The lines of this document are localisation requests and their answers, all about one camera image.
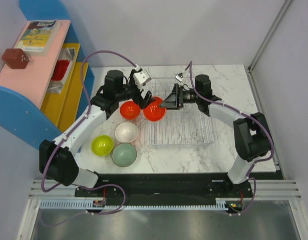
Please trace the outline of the orange bowl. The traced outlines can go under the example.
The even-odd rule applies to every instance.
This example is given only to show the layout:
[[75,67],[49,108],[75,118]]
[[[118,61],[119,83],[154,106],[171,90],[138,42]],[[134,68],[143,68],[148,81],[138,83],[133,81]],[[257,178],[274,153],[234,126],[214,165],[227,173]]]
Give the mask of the orange bowl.
[[160,107],[160,104],[163,102],[160,97],[154,96],[153,99],[154,101],[143,109],[143,114],[147,120],[157,122],[165,117],[167,109]]
[[120,107],[120,114],[123,118],[127,120],[134,120],[140,114],[140,107],[133,101],[126,101]]

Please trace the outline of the clear wire dish rack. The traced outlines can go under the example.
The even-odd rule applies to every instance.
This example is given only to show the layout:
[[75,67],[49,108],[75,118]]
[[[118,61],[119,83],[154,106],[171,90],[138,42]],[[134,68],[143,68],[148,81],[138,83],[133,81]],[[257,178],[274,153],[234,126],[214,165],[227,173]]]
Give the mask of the clear wire dish rack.
[[167,110],[163,119],[150,123],[150,144],[154,147],[201,147],[216,139],[213,121],[195,102],[196,94],[189,85],[178,85],[184,96],[183,107]]

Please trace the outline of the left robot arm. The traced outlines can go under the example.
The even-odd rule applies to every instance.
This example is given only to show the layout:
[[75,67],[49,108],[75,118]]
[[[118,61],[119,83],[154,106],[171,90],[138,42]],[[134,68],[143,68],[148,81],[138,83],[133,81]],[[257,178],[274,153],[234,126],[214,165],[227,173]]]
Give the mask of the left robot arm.
[[40,144],[39,171],[43,179],[50,178],[64,186],[84,186],[91,196],[101,195],[104,188],[98,175],[78,167],[75,155],[91,133],[118,109],[120,102],[132,100],[141,109],[153,102],[150,91],[142,97],[143,88],[150,80],[144,69],[132,70],[128,83],[124,83],[122,71],[108,71],[104,85],[77,120],[54,140]]

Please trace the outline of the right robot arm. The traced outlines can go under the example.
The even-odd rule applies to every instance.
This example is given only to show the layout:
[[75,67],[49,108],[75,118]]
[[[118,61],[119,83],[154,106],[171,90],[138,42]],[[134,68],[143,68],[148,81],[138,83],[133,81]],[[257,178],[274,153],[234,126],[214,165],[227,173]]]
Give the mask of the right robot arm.
[[223,184],[223,191],[229,197],[241,191],[240,183],[246,181],[261,157],[272,149],[272,140],[266,119],[262,113],[247,115],[213,94],[208,75],[199,74],[189,89],[176,83],[169,96],[160,104],[167,110],[178,110],[185,104],[196,104],[203,114],[217,119],[233,129],[237,157],[228,171],[229,181]]

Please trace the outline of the white bowl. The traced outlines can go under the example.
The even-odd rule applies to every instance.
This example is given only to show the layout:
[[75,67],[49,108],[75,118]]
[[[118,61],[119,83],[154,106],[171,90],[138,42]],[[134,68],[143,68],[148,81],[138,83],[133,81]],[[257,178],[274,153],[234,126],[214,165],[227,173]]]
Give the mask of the white bowl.
[[115,137],[121,143],[131,143],[138,136],[138,128],[131,122],[124,122],[117,126]]

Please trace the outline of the lime green bowl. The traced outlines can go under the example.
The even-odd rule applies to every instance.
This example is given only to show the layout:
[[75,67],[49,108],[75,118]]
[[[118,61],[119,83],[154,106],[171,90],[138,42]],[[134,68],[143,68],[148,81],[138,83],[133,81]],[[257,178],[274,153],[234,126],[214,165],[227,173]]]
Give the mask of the lime green bowl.
[[91,144],[92,152],[97,156],[108,155],[114,147],[113,140],[108,135],[100,135],[96,137]]

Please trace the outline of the pale green bowl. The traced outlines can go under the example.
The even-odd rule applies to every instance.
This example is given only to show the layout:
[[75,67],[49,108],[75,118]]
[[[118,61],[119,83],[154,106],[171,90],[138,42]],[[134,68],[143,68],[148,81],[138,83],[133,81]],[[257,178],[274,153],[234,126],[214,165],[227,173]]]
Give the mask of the pale green bowl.
[[119,167],[130,166],[137,158],[137,150],[130,143],[121,143],[112,152],[112,160]]

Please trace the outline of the red white brush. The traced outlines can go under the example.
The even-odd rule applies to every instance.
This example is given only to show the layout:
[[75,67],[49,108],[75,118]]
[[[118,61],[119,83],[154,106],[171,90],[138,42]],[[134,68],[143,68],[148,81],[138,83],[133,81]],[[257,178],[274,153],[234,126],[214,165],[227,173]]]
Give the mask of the red white brush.
[[48,93],[60,94],[62,92],[71,72],[75,57],[76,49],[74,47],[66,47],[60,51],[60,55],[57,59],[54,72],[47,88]]

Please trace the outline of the blue pink yellow shelf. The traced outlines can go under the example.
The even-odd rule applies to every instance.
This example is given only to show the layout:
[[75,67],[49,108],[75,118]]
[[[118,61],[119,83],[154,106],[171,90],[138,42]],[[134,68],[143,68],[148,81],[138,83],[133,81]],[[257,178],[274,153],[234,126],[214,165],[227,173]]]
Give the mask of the blue pink yellow shelf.
[[[46,56],[31,57],[25,69],[4,66],[0,73],[0,126],[38,149],[65,131],[87,107],[94,74],[65,5],[59,0],[22,0],[28,22],[58,20],[60,30]],[[60,94],[47,92],[61,49],[76,49],[73,68]]]

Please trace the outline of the illustrated book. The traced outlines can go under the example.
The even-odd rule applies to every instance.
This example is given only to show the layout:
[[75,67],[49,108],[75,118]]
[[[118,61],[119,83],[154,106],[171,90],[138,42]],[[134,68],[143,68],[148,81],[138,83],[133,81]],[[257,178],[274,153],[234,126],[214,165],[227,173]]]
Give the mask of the illustrated book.
[[30,56],[45,56],[60,27],[61,23],[58,20],[31,21],[15,45],[15,48],[22,49]]

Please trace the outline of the brown perforated box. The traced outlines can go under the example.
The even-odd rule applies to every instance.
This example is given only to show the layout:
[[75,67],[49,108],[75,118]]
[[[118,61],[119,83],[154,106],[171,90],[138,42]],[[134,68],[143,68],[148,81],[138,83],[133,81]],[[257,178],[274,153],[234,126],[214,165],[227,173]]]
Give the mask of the brown perforated box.
[[13,70],[25,69],[29,59],[21,48],[8,48],[2,55],[2,60]]

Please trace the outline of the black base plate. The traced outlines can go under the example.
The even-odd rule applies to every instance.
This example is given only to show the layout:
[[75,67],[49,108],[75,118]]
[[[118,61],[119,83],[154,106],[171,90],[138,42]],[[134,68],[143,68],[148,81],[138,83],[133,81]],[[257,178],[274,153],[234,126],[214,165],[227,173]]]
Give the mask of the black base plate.
[[76,197],[105,197],[112,204],[213,204],[217,198],[252,197],[247,181],[234,185],[226,173],[100,174],[94,191],[79,189]]

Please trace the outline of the aluminium frame rail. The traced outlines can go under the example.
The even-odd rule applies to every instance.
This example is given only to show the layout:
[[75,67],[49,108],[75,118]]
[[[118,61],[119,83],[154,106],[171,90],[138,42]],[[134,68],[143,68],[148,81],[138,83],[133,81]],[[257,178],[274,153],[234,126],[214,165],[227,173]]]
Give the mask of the aluminium frame rail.
[[34,181],[19,240],[303,240],[300,193],[276,172],[102,174],[105,189]]

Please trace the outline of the aluminium corner post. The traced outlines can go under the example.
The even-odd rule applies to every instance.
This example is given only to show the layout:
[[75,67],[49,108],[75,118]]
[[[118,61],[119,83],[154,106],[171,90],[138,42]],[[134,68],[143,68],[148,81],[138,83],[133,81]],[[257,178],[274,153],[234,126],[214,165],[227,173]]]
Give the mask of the aluminium corner post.
[[256,51],[255,56],[253,57],[251,63],[248,65],[247,72],[249,74],[252,73],[254,68],[256,67],[258,61],[260,60],[263,52],[265,51],[266,47],[268,46],[269,42],[271,41],[272,37],[274,36],[275,32],[277,31],[280,23],[282,22],[283,18],[285,17],[287,11],[291,7],[293,0],[284,0],[283,4],[281,5],[277,15],[275,16],[270,28],[268,29],[264,39],[262,40],[258,50]]

